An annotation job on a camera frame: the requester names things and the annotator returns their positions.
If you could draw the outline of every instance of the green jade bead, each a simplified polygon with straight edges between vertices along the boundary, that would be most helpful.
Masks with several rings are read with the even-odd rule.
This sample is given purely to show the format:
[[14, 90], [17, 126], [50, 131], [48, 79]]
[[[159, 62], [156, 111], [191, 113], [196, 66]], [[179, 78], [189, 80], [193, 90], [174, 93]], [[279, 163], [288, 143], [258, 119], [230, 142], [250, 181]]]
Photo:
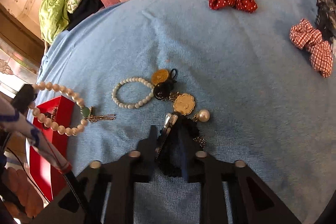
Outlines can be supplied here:
[[81, 107], [81, 114], [83, 118], [87, 118], [90, 115], [90, 109], [86, 106]]

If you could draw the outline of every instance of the black hair tie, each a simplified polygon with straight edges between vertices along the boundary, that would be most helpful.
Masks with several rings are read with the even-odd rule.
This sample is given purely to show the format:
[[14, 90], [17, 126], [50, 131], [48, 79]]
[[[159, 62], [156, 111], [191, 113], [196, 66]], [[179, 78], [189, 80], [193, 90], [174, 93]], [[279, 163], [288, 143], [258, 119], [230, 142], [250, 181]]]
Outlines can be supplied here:
[[177, 69], [172, 69], [166, 81], [158, 83], [153, 90], [154, 97], [160, 101], [168, 100], [170, 92], [174, 89], [174, 80], [177, 76]]

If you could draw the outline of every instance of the wooden frame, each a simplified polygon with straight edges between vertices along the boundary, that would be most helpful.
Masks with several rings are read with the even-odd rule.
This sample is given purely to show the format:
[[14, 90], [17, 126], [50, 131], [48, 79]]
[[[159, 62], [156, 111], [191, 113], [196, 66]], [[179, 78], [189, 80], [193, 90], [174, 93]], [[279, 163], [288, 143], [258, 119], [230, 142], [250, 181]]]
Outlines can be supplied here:
[[0, 5], [0, 38], [36, 66], [41, 65], [44, 42]]

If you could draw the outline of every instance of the black fabric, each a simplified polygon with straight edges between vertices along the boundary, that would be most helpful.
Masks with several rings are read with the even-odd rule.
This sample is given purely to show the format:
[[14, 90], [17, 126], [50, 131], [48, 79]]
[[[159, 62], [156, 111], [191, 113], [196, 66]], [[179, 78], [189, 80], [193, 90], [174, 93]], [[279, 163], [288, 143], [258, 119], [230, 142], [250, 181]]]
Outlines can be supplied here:
[[68, 31], [72, 30], [84, 19], [94, 14], [102, 7], [104, 7], [104, 4], [101, 2], [101, 0], [82, 0], [73, 14], [68, 13], [70, 21], [68, 25]]

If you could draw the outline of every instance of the gold flower charm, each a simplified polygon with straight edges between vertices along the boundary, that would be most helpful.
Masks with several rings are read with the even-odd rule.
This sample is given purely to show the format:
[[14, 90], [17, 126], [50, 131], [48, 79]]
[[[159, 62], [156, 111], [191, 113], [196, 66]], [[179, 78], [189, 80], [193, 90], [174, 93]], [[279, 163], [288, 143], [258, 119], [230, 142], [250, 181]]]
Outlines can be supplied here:
[[174, 111], [177, 111], [182, 115], [190, 114], [194, 110], [194, 107], [194, 97], [188, 93], [179, 95], [173, 104]]

